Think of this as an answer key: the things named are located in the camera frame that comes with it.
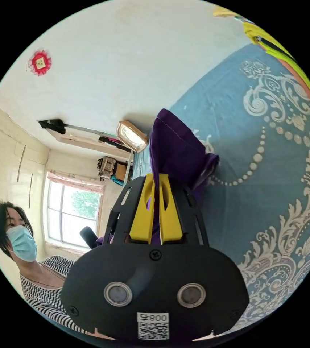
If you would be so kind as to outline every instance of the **red decoration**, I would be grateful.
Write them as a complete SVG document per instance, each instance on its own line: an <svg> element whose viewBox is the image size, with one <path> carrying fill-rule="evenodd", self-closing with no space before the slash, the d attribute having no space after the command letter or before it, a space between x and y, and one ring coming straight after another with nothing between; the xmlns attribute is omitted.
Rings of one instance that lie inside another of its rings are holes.
<svg viewBox="0 0 310 348"><path fill-rule="evenodd" d="M28 63L30 70L37 76L45 75L50 70L51 65L51 58L44 50L35 52Z"/></svg>

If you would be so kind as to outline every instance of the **screw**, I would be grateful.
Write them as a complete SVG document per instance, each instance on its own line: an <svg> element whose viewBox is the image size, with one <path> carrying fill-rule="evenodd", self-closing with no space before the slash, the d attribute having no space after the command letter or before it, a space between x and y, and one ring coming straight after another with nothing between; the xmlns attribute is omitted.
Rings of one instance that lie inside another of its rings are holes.
<svg viewBox="0 0 310 348"><path fill-rule="evenodd" d="M74 306L69 307L69 312L73 316L79 316L79 311Z"/></svg>
<svg viewBox="0 0 310 348"><path fill-rule="evenodd" d="M233 311L232 313L231 313L231 318L232 319L237 319L237 318L239 318L241 316L241 311L240 310L235 310L235 311Z"/></svg>
<svg viewBox="0 0 310 348"><path fill-rule="evenodd" d="M162 257L162 254L159 250L153 250L150 252L150 258L153 261L158 261Z"/></svg>

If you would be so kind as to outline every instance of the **qr code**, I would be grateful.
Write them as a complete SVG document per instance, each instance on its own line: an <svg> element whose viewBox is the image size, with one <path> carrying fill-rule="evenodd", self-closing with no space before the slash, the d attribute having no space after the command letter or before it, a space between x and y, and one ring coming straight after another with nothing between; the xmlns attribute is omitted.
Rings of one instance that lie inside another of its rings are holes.
<svg viewBox="0 0 310 348"><path fill-rule="evenodd" d="M167 323L138 322L138 338L140 340L169 340L169 322Z"/></svg>

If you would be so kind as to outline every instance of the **woman's hair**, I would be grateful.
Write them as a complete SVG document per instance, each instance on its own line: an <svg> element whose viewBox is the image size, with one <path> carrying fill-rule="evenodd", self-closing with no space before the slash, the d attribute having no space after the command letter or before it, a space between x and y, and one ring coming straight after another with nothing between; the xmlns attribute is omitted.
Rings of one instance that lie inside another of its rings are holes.
<svg viewBox="0 0 310 348"><path fill-rule="evenodd" d="M26 227L28 228L31 235L33 235L32 225L30 224L24 210L20 207L15 206L10 202L0 202L0 249L12 259L11 254L8 251L9 242L6 236L6 219L9 217L9 213L7 211L8 208L12 208L17 211L17 213L23 219Z"/></svg>

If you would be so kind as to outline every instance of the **bed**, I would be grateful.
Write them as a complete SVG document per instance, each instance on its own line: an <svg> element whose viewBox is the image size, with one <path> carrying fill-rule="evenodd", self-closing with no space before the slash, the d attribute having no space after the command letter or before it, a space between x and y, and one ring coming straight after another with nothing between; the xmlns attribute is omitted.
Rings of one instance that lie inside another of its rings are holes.
<svg viewBox="0 0 310 348"><path fill-rule="evenodd" d="M282 305L310 270L310 98L254 44L227 57L170 109L220 164L199 202L210 246L239 267L241 329ZM151 172L149 147L133 178Z"/></svg>

